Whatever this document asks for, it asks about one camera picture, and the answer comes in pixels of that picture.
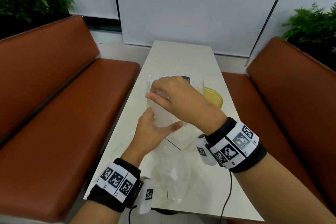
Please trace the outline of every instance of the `yellow lid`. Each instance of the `yellow lid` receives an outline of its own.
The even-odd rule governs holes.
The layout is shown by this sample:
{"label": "yellow lid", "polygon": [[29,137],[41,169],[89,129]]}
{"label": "yellow lid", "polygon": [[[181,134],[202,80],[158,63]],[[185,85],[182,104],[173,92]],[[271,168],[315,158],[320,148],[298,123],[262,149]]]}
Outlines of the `yellow lid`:
{"label": "yellow lid", "polygon": [[208,87],[204,87],[204,96],[207,100],[213,103],[215,106],[221,108],[223,105],[222,96],[215,90]]}

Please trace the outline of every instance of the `person's right hand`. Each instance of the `person's right hand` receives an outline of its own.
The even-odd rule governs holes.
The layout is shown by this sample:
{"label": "person's right hand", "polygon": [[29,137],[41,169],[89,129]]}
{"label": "person's right hand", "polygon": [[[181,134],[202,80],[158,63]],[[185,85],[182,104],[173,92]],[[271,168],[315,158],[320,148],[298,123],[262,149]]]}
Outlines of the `person's right hand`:
{"label": "person's right hand", "polygon": [[[166,93],[169,99],[158,95],[157,90]],[[146,98],[153,100],[178,119],[193,124],[206,135],[220,128],[227,119],[218,107],[180,76],[155,80]]]}

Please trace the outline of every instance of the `plastic wrapper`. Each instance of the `plastic wrapper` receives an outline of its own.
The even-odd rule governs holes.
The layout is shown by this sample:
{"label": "plastic wrapper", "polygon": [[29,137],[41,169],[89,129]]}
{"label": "plastic wrapper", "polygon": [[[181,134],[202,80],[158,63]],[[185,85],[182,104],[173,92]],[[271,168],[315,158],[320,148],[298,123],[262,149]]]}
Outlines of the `plastic wrapper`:
{"label": "plastic wrapper", "polygon": [[[154,80],[164,76],[174,76],[174,74],[155,74],[147,77],[147,92],[149,92]],[[203,80],[185,78],[196,90],[204,94]],[[164,92],[157,92],[157,94],[168,98]],[[148,100],[147,104],[153,109],[155,124],[158,127],[165,127],[179,121],[178,118],[152,100]],[[191,146],[191,144],[201,133],[195,126],[184,123],[182,128],[167,136],[153,151],[154,170],[158,175],[159,182],[163,182],[167,188],[167,191],[160,192],[160,197],[175,204],[181,203],[185,197],[191,183],[191,165],[195,163],[195,155],[191,152],[195,151],[196,147]]]}

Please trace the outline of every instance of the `tabletop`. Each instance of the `tabletop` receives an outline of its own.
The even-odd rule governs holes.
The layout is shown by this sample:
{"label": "tabletop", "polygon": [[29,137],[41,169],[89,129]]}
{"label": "tabletop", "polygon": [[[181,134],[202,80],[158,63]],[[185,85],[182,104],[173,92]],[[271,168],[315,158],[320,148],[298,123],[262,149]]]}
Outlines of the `tabletop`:
{"label": "tabletop", "polygon": [[[155,41],[135,82],[124,110],[107,144],[84,199],[94,186],[94,180],[109,162],[119,158],[131,142],[139,117],[147,108],[145,93],[146,77],[157,72],[197,77],[204,80],[204,86],[216,90],[223,98],[222,111],[235,120],[239,120],[237,111],[218,67],[211,47],[194,44],[180,44]],[[195,151],[194,174],[189,190],[180,204],[162,199],[160,192],[154,190],[152,208],[169,209],[179,212],[191,212],[220,216],[230,188],[229,171],[216,166],[205,165]],[[141,176],[151,177],[154,163],[149,153],[140,165]],[[233,176],[231,197],[225,207],[224,217],[248,220],[263,219],[250,203]]]}

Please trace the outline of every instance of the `purple line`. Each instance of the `purple line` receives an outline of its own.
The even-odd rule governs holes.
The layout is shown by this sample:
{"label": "purple line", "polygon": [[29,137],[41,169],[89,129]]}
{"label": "purple line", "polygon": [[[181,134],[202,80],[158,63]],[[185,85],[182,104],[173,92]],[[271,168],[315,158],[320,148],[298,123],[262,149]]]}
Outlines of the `purple line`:
{"label": "purple line", "polygon": [[168,141],[168,142],[170,142],[172,145],[174,145],[177,149],[179,149],[179,150],[181,150],[179,147],[177,147],[175,144],[173,144],[171,141],[169,141],[167,138],[166,138],[166,140]]}

